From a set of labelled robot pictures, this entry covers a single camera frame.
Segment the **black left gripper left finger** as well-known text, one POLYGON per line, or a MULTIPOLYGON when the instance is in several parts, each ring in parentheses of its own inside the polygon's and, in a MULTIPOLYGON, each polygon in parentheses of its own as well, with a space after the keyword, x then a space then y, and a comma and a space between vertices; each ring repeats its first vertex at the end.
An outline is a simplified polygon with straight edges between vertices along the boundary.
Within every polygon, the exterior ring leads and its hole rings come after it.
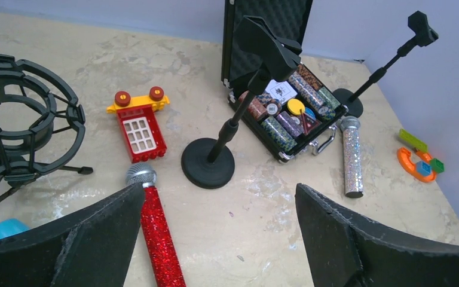
POLYGON ((0 286, 123 286, 145 202, 133 184, 0 240, 0 286))

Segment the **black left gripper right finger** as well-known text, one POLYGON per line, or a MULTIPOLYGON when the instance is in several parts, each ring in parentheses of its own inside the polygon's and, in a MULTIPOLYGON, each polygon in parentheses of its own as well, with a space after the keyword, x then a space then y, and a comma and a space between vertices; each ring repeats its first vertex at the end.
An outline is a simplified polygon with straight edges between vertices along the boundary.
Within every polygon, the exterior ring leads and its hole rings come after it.
POLYGON ((459 286, 459 246, 374 221, 298 184, 296 214, 315 286, 459 286))

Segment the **red glitter microphone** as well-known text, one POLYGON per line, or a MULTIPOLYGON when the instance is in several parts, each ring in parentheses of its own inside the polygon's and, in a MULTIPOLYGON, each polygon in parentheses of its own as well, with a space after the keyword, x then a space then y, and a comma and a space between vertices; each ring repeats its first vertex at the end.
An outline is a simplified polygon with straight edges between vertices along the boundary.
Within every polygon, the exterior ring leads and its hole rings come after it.
POLYGON ((126 173, 127 185, 141 184, 145 192, 140 223, 157 285, 186 287, 156 181, 156 171, 146 162, 132 164, 126 173))

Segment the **silver glitter microphone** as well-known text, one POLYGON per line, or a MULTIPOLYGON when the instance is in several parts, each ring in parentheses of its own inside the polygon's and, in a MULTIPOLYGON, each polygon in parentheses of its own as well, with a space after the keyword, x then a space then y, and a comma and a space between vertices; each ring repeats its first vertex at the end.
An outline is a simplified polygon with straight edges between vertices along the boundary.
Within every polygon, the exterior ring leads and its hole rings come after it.
POLYGON ((360 121, 354 116, 344 117, 339 128, 342 133, 345 196, 351 199, 363 197, 362 160, 360 152, 360 121))

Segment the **black mic stand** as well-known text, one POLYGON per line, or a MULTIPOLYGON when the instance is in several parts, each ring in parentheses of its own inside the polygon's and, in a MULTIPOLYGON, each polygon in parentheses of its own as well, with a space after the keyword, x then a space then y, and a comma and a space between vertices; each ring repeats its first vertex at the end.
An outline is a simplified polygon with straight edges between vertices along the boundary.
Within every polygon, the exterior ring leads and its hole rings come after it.
POLYGON ((355 92, 346 88, 333 91, 335 98, 345 107, 345 116, 359 118, 363 114, 363 103, 359 97, 373 84, 376 84, 400 58, 406 57, 415 47, 426 47, 439 39, 438 33, 429 25, 428 17, 416 11, 408 17, 408 27, 414 36, 397 49, 396 55, 384 66, 373 72, 368 80, 355 92))
POLYGON ((233 154, 227 147, 238 131, 239 121, 255 96, 262 94, 271 80, 286 81, 301 62, 301 45, 276 36, 258 16, 244 16, 235 32, 239 48, 261 58, 247 85, 247 95, 232 118, 224 122, 218 138, 199 138, 186 146, 181 156, 184 175, 194 185, 217 189, 226 185, 235 171, 233 154))

